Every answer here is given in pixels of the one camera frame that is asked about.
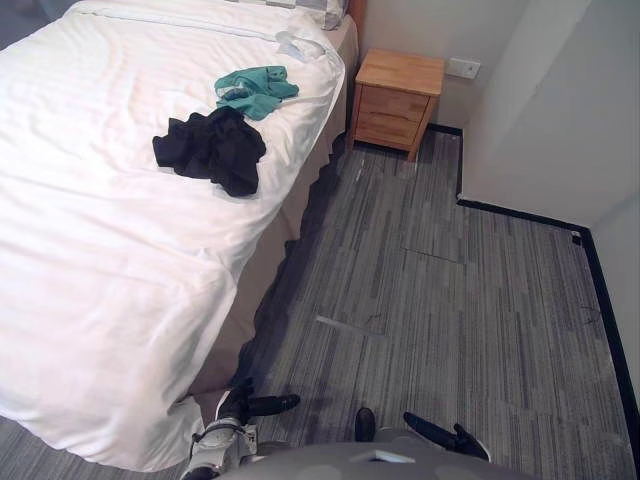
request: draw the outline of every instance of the nightstand leg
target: nightstand leg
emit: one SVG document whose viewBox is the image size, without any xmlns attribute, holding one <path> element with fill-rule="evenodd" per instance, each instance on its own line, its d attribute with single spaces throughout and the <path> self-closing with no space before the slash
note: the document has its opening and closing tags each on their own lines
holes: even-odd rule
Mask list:
<svg viewBox="0 0 640 480">
<path fill-rule="evenodd" d="M 360 113 L 360 97 L 362 96 L 362 85 L 356 83 L 356 91 L 353 95 L 353 112 L 351 114 L 351 130 L 349 131 L 349 142 L 347 148 L 353 150 L 353 143 L 356 140 L 356 125 L 358 125 L 358 113 Z"/>
<path fill-rule="evenodd" d="M 418 154 L 418 149 L 420 148 L 420 143 L 422 143 L 422 137 L 424 136 L 424 131 L 427 129 L 427 125 L 429 124 L 429 119 L 431 118 L 431 112 L 433 112 L 433 107 L 435 107 L 436 102 L 438 100 L 435 97 L 429 97 L 429 103 L 427 108 L 424 110 L 424 115 L 422 116 L 422 120 L 420 121 L 420 125 L 418 126 L 418 132 L 416 133 L 416 138 L 413 142 L 413 146 L 407 155 L 408 162 L 415 162 L 416 155 Z"/>
</svg>

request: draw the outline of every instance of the white bedsheet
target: white bedsheet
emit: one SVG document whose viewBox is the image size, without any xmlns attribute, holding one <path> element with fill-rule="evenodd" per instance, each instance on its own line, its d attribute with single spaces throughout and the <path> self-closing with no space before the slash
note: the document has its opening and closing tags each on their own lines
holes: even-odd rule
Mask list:
<svg viewBox="0 0 640 480">
<path fill-rule="evenodd" d="M 276 53 L 287 28 L 327 53 Z M 168 118 L 208 114 L 212 81 L 260 65 L 300 94 L 249 121 L 258 192 L 160 171 Z M 343 77 L 295 10 L 212 0 L 81 2 L 0 52 L 0 415 L 91 461 L 182 460 L 202 428 L 184 394 Z"/>
</svg>

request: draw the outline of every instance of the black baseboard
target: black baseboard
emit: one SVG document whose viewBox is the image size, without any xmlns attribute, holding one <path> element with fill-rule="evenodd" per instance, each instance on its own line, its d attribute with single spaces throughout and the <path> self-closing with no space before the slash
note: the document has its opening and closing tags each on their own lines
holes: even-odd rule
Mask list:
<svg viewBox="0 0 640 480">
<path fill-rule="evenodd" d="M 462 129 L 456 127 L 447 127 L 446 125 L 440 125 L 439 123 L 429 123 L 427 130 L 433 130 L 434 132 L 448 133 L 449 135 L 458 135 L 462 138 Z"/>
<path fill-rule="evenodd" d="M 522 218 L 523 220 L 544 223 L 545 225 L 553 225 L 554 227 L 564 228 L 565 230 L 571 230 L 573 232 L 582 233 L 583 230 L 588 230 L 582 225 L 576 225 L 575 223 L 563 222 L 562 220 L 557 220 L 555 218 L 543 217 L 542 215 L 521 212 L 519 210 L 512 210 L 510 208 L 493 205 L 491 203 L 476 202 L 475 200 L 467 200 L 466 198 L 459 198 L 456 203 L 462 207 L 476 208 L 487 212 L 508 215 L 509 217 Z"/>
<path fill-rule="evenodd" d="M 433 127 L 432 125 L 429 125 L 429 128 L 439 132 L 450 133 L 452 135 L 458 134 L 460 136 L 458 179 L 456 185 L 456 203 L 458 205 L 498 213 L 501 215 L 508 215 L 510 217 L 521 218 L 524 220 L 530 220 L 532 222 L 543 223 L 545 225 L 553 225 L 554 227 L 576 232 L 579 235 L 579 237 L 576 236 L 576 238 L 578 239 L 578 243 L 582 244 L 587 256 L 587 261 L 589 263 L 591 279 L 593 280 L 596 296 L 598 298 L 600 315 L 602 318 L 602 323 L 604 325 L 604 330 L 607 335 L 607 342 L 609 344 L 609 350 L 611 352 L 611 359 L 613 360 L 613 368 L 615 370 L 616 380 L 618 382 L 618 390 L 620 391 L 620 398 L 622 400 L 622 408 L 624 410 L 627 430 L 629 432 L 629 441 L 631 442 L 631 450 L 633 452 L 633 461 L 636 468 L 636 477 L 640 480 L 640 412 L 638 411 L 638 404 L 636 402 L 635 393 L 633 391 L 633 384 L 631 383 L 631 375 L 629 374 L 627 359 L 624 355 L 620 332 L 618 331 L 618 325 L 613 313 L 611 297 L 609 296 L 609 291 L 607 290 L 607 284 L 605 282 L 602 266 L 600 265 L 600 260 L 598 259 L 598 253 L 593 241 L 593 235 L 591 235 L 591 230 L 582 225 L 564 222 L 555 218 L 544 217 L 528 212 L 521 212 L 518 210 L 512 210 L 510 208 L 500 207 L 498 205 L 460 198 L 462 192 L 462 131 L 459 129 L 452 129 L 450 127 L 443 127 L 441 125 L 433 125 Z"/>
<path fill-rule="evenodd" d="M 607 334 L 607 342 L 611 351 L 611 359 L 613 360 L 613 368 L 616 372 L 616 380 L 618 382 L 618 390 L 622 400 L 622 408 L 624 409 L 624 417 L 627 422 L 627 430 L 629 431 L 629 441 L 631 442 L 631 451 L 633 452 L 633 461 L 636 466 L 636 478 L 640 479 L 640 412 L 638 412 L 638 404 L 636 396 L 633 392 L 633 384 L 631 383 L 631 375 L 627 359 L 624 355 L 622 347 L 622 339 L 618 331 L 618 325 L 613 313 L 613 305 L 611 297 L 607 290 L 607 284 L 604 279 L 604 273 L 598 252 L 591 235 L 591 230 L 584 228 L 580 232 L 582 236 L 582 245 L 589 262 L 589 270 L 593 279 L 593 286 L 598 297 L 598 305 L 600 306 L 600 316 L 604 324 L 604 330 Z"/>
</svg>

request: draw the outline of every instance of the nightstand drawer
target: nightstand drawer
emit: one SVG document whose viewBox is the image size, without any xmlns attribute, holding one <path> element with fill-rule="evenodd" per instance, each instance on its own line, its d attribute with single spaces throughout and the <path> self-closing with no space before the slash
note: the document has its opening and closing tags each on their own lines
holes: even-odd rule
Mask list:
<svg viewBox="0 0 640 480">
<path fill-rule="evenodd" d="M 390 147 L 410 147 L 416 137 L 418 122 L 381 113 L 360 112 L 356 138 Z"/>
<path fill-rule="evenodd" d="M 424 95 L 363 86 L 360 111 L 394 115 L 420 123 L 427 103 L 429 103 L 429 97 Z"/>
</svg>

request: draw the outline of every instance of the gray carpet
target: gray carpet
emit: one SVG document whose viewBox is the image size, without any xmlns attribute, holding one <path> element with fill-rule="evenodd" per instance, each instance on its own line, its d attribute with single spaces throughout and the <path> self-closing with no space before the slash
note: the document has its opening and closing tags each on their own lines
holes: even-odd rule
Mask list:
<svg viewBox="0 0 640 480">
<path fill-rule="evenodd" d="M 12 5 L 0 3 L 0 50 L 31 35 L 46 24 L 47 20 L 37 13 L 21 14 Z"/>
<path fill-rule="evenodd" d="M 417 169 L 359 145 L 314 185 L 303 238 L 256 316 L 237 378 L 295 392 L 263 440 L 351 438 L 366 405 L 462 423 L 494 461 L 545 479 L 634 478 L 584 251 L 569 232 L 455 205 L 459 139 Z M 174 479 L 88 464 L 0 421 L 1 479 Z"/>
</svg>

